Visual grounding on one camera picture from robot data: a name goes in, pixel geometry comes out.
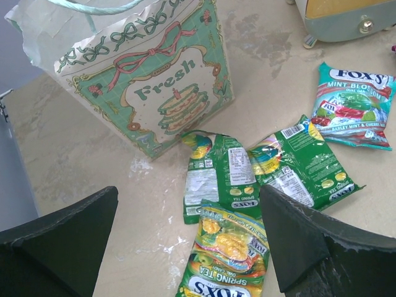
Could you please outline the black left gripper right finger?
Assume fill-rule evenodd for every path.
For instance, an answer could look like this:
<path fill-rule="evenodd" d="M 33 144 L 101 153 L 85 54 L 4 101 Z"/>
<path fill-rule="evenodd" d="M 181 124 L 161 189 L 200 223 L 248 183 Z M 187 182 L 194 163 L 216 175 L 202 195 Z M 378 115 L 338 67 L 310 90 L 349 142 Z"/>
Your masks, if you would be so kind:
<path fill-rule="evenodd" d="M 285 296 L 395 296 L 395 239 L 309 208 L 272 186 L 260 208 Z"/>

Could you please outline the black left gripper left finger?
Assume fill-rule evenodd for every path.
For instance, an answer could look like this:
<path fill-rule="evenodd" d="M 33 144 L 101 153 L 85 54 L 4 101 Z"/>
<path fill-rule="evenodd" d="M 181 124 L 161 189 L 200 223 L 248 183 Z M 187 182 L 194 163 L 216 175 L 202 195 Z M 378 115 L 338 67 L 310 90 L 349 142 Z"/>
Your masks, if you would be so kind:
<path fill-rule="evenodd" d="M 108 186 L 1 232 L 1 296 L 92 296 L 118 207 Z"/>

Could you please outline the green cake paper bag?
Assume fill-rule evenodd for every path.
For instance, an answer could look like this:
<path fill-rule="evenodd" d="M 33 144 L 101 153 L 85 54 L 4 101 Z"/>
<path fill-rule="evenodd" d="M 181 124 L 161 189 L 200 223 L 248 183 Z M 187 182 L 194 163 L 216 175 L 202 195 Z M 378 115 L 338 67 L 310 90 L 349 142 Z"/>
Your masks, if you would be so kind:
<path fill-rule="evenodd" d="M 30 62 L 156 158 L 234 98 L 215 1 L 19 1 Z"/>

